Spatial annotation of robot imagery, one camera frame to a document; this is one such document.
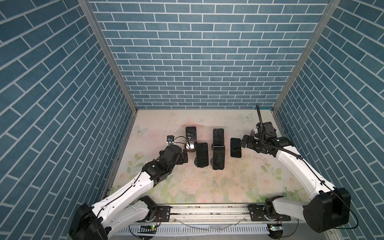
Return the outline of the dark grey stand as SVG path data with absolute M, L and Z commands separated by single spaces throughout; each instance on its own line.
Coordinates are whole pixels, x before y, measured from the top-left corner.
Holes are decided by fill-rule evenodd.
M 198 158 L 195 158 L 194 164 L 198 168 L 205 168 L 209 165 L 209 161 L 207 160 L 199 160 Z

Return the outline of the black phone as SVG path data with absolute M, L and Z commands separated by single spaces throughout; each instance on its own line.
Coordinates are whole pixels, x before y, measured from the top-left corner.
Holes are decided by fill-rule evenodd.
M 231 138 L 230 144 L 231 144 L 231 150 L 230 150 L 231 157 L 240 159 L 242 157 L 241 140 L 237 138 Z
M 196 158 L 209 161 L 208 143 L 196 144 Z

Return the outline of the teal phone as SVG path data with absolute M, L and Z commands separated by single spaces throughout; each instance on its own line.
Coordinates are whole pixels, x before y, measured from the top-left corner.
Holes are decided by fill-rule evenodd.
M 225 168 L 225 146 L 214 146 L 213 148 L 213 169 L 223 170 Z

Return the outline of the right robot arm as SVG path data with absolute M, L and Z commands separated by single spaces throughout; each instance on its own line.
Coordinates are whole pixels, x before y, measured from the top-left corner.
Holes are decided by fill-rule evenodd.
M 269 154 L 283 163 L 306 191 L 310 202 L 290 201 L 283 196 L 266 199 L 266 218 L 275 220 L 286 215 L 305 221 L 317 233 L 337 229 L 349 222 L 351 195 L 345 188 L 336 188 L 318 173 L 286 137 L 264 141 L 254 136 L 243 136 L 243 148 Z

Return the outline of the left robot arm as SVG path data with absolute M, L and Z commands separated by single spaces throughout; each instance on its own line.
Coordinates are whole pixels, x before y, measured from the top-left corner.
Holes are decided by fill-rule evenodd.
M 78 207 L 69 236 L 73 240 L 107 240 L 130 224 L 151 220 L 158 205 L 146 192 L 165 180 L 176 165 L 187 162 L 186 150 L 175 144 L 168 145 L 119 190 L 91 206 L 84 203 Z

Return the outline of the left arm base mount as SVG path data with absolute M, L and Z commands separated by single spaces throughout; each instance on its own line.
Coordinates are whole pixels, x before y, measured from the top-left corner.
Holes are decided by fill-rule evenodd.
M 156 210 L 150 210 L 150 218 L 151 222 L 154 222 L 157 218 L 158 222 L 169 222 L 171 215 L 171 206 L 160 205 L 157 206 Z

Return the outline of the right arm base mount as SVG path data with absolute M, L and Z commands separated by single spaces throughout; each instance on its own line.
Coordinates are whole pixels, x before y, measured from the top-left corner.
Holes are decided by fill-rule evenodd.
M 252 222 L 262 222 L 262 221 L 282 221 L 288 222 L 291 220 L 291 217 L 286 215 L 278 215 L 276 213 L 269 213 L 265 210 L 264 205 L 259 204 L 249 204 L 247 209 L 250 213 L 250 218 Z

